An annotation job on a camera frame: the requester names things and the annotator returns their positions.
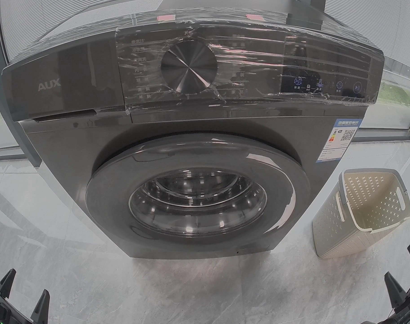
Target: red sticker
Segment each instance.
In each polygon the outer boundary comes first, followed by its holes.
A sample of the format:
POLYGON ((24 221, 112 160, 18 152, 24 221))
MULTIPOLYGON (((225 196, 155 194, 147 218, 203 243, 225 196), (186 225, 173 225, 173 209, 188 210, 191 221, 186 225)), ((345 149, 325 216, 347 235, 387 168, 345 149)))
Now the red sticker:
POLYGON ((159 22, 166 22, 168 20, 175 20, 175 15, 174 14, 168 14, 165 16, 158 16, 157 21, 159 22))
POLYGON ((246 14, 246 16, 248 19, 251 19, 251 20, 260 20, 262 22, 265 21, 265 19, 263 19, 262 16, 258 16, 257 14, 246 14))

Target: control panel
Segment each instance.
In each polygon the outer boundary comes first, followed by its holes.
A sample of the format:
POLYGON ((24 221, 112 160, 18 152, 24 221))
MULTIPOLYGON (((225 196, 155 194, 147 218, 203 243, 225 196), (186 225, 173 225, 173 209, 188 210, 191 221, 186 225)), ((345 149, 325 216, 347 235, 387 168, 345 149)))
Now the control panel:
POLYGON ((370 102, 371 56, 350 42, 275 28, 207 25, 117 37, 125 104, 288 98, 370 102))

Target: front-load washing machine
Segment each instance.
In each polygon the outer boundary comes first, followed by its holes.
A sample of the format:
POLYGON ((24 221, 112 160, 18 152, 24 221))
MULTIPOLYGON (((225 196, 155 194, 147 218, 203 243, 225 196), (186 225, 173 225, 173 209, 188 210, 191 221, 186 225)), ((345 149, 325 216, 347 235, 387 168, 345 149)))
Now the front-load washing machine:
POLYGON ((318 162, 336 121, 375 102, 383 62, 297 0, 115 0, 2 78, 13 120, 94 223, 131 257, 178 259, 273 249, 338 163, 318 162))

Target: white laundry basket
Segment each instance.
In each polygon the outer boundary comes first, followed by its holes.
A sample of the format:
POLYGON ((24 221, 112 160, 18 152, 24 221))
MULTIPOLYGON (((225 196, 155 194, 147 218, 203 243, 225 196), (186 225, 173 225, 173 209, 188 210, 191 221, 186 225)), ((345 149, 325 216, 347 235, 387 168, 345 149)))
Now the white laundry basket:
POLYGON ((410 201, 393 169, 348 169, 313 219, 316 253, 336 258, 363 251, 410 218, 410 201))

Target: marble floor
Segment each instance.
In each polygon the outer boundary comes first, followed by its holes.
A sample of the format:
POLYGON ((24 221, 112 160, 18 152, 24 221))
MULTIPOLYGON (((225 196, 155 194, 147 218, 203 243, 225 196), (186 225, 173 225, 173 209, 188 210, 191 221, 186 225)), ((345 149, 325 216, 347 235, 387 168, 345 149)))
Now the marble floor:
POLYGON ((410 143, 354 143, 271 252, 228 258, 132 259, 63 191, 43 164, 0 162, 0 279, 17 270, 11 303, 29 316, 44 288, 49 324, 359 324, 390 310, 383 275, 410 285, 410 220, 358 254, 321 260, 311 221, 348 168, 394 168, 410 196, 410 143))

